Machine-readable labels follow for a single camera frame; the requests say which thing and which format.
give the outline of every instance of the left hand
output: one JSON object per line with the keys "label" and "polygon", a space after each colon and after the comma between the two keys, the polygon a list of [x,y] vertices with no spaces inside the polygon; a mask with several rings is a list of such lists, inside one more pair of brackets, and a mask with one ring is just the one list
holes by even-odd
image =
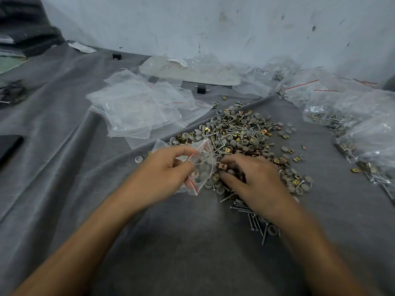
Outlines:
{"label": "left hand", "polygon": [[189,156],[194,151],[187,146],[173,146],[149,155],[118,188],[116,193],[123,198],[122,203],[145,209],[170,197],[195,168],[193,163],[181,162],[176,157]]}

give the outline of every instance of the gray cloth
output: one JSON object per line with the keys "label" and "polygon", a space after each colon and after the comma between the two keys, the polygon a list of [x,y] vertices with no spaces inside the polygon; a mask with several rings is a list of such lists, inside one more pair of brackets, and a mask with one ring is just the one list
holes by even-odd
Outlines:
{"label": "gray cloth", "polygon": [[[135,157],[152,149],[153,143],[131,150],[125,139],[106,137],[104,120],[87,111],[84,98],[104,86],[102,79],[146,58],[123,53],[122,60],[113,61],[111,51],[82,54],[64,44],[0,78],[24,79],[32,92],[0,111],[0,134],[26,139],[0,171],[0,294],[29,276],[133,172]],[[221,89],[224,95],[229,91]],[[208,103],[214,98],[219,109],[252,101],[195,97]],[[385,194],[350,172],[329,129],[303,122],[288,102],[272,97],[243,108],[248,109],[298,129],[287,140],[276,134],[271,140],[275,154],[287,146],[307,157],[293,164],[314,179],[301,204],[337,247],[352,249],[356,264],[367,266],[383,290],[395,293],[395,214]],[[201,121],[213,115],[215,110]],[[209,190],[197,197],[176,194],[136,216],[100,266],[91,295],[308,294],[300,267],[279,237],[269,236],[262,247],[248,218],[220,199]]]}

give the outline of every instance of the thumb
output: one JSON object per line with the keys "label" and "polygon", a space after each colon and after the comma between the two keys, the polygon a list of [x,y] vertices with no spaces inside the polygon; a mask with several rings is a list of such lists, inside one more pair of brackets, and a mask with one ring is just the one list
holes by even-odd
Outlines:
{"label": "thumb", "polygon": [[176,174],[177,177],[180,179],[180,182],[184,182],[187,176],[193,173],[195,169],[195,165],[190,161],[184,161],[180,165],[173,167],[171,172]]}
{"label": "thumb", "polygon": [[239,196],[243,197],[245,194],[247,194],[249,186],[247,184],[244,184],[242,181],[240,181],[238,178],[231,175],[230,173],[221,172],[221,180],[225,184],[227,184],[229,188],[235,191],[236,194],[238,194]]}

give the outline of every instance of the black phone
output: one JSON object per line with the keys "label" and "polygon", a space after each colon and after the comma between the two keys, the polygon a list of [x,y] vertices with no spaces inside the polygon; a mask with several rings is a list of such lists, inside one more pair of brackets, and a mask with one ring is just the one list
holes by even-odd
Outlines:
{"label": "black phone", "polygon": [[20,135],[0,136],[0,167],[6,163],[22,142],[23,137]]}

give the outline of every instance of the forearm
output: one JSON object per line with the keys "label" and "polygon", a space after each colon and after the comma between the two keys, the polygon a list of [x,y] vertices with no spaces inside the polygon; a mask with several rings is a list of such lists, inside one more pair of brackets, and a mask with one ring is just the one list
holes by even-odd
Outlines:
{"label": "forearm", "polygon": [[119,202],[120,190],[109,196],[86,222],[13,294],[79,295],[119,233],[139,210]]}
{"label": "forearm", "polygon": [[367,295],[343,263],[317,220],[298,204],[275,218],[316,295]]}

